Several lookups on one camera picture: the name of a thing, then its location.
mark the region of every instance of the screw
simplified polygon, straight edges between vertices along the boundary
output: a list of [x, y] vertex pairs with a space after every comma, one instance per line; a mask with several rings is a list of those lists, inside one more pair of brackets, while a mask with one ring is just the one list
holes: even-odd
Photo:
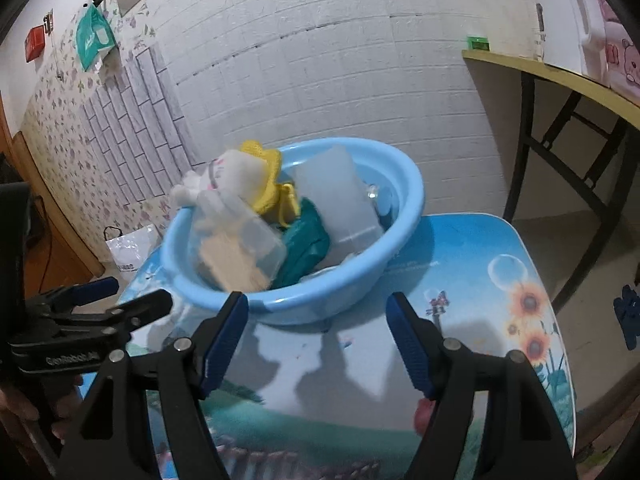
[[462, 348], [462, 343], [454, 337], [447, 337], [442, 344], [444, 345], [444, 348], [451, 350], [452, 352]]
[[369, 197], [369, 199], [375, 200], [378, 198], [379, 191], [380, 190], [378, 189], [378, 186], [372, 184], [371, 186], [367, 187], [367, 196]]
[[511, 359], [514, 363], [522, 364], [527, 360], [527, 356], [524, 355], [520, 350], [511, 350], [509, 352], [509, 359]]
[[124, 359], [124, 352], [120, 349], [113, 350], [109, 354], [109, 361], [111, 361], [112, 363], [117, 363], [118, 361], [122, 361], [123, 359]]
[[184, 352], [185, 350], [188, 350], [189, 348], [191, 348], [191, 339], [189, 339], [188, 337], [181, 337], [180, 339], [176, 339], [174, 341], [174, 348], [178, 352]]

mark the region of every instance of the white stuffed toy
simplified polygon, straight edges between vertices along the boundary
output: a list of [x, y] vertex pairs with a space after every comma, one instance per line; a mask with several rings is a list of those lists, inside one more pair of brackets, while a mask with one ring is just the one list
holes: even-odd
[[172, 188], [170, 197], [177, 207], [193, 206], [201, 191], [225, 189], [251, 206], [264, 192], [267, 179], [266, 161], [239, 150], [226, 150], [201, 175], [188, 171], [182, 184]]

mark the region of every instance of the blue plastic basin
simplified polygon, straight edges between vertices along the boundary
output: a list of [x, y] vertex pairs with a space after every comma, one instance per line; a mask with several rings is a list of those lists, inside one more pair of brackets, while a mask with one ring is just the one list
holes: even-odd
[[[283, 177], [293, 166], [338, 143], [353, 157], [360, 178], [385, 191], [386, 200], [391, 202], [393, 223], [366, 251], [334, 270], [296, 285], [248, 294], [254, 319], [274, 325], [299, 325], [327, 319], [348, 309], [371, 290], [386, 263], [418, 225], [424, 206], [422, 176], [407, 155], [388, 144], [340, 137], [291, 144], [280, 149]], [[193, 208], [182, 208], [169, 225], [162, 244], [162, 266], [174, 289], [186, 301], [217, 312], [228, 294], [208, 285], [188, 259], [193, 212]]]

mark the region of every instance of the transparent plastic bag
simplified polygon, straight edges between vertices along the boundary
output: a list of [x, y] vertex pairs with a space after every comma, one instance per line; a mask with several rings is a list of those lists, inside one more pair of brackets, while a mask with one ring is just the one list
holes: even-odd
[[287, 255], [280, 235], [226, 190], [201, 191], [197, 205], [190, 255], [200, 275], [227, 292], [269, 288]]
[[[120, 232], [120, 236], [107, 240], [107, 229], [116, 229]], [[104, 229], [104, 241], [107, 243], [123, 279], [130, 282], [140, 266], [158, 247], [160, 233], [153, 224], [126, 235], [122, 234], [122, 229], [108, 226]]]

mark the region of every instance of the white shopping bag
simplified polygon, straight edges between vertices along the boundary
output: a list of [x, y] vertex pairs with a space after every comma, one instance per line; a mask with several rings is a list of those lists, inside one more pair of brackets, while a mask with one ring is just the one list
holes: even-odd
[[[120, 232], [120, 235], [107, 240], [107, 229], [115, 229]], [[122, 234], [122, 229], [108, 226], [104, 229], [104, 241], [122, 277], [130, 282], [140, 266], [158, 246], [160, 233], [153, 224], [126, 235]]]

